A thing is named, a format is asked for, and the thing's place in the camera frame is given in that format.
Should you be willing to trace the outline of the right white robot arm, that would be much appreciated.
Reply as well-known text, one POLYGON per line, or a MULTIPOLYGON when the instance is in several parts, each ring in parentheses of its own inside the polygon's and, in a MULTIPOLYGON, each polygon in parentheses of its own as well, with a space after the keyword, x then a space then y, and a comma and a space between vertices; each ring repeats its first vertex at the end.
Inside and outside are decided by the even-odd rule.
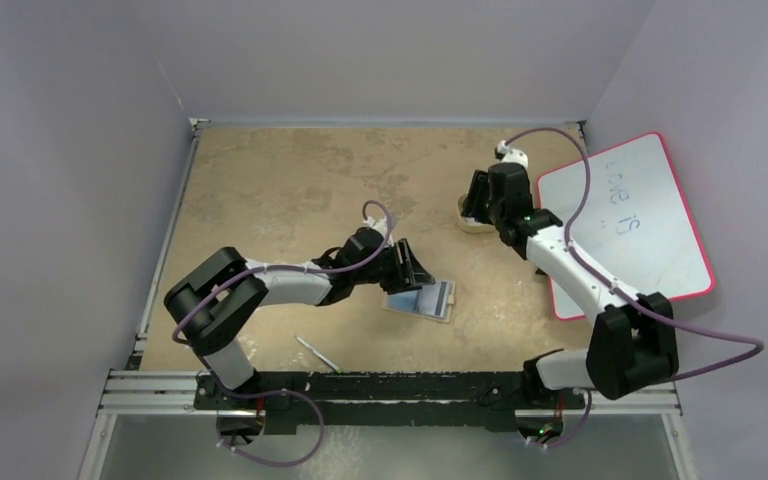
POLYGON ((554 213, 537 208, 521 164, 474 172, 461 213, 492 226, 500 240, 558 284, 591 322, 584 350, 553 351, 523 364, 521 392, 536 407, 563 389, 594 389, 616 400, 673 377, 679 369, 673 309, 661 293, 642 294, 578 247, 554 213))

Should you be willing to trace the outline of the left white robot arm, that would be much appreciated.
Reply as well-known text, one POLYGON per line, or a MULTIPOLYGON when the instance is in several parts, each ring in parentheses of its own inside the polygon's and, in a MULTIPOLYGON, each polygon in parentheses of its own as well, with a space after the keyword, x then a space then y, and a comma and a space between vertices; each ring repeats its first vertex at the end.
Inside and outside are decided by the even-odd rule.
POLYGON ((435 282, 407 239, 392 242, 361 227, 343 245, 303 264, 267 265, 222 247, 172 287, 163 305, 179 329, 176 339, 220 381, 220 397, 244 409, 257 399, 258 382, 237 336, 258 308, 329 306, 348 298, 358 285, 377 285, 392 295, 435 282))

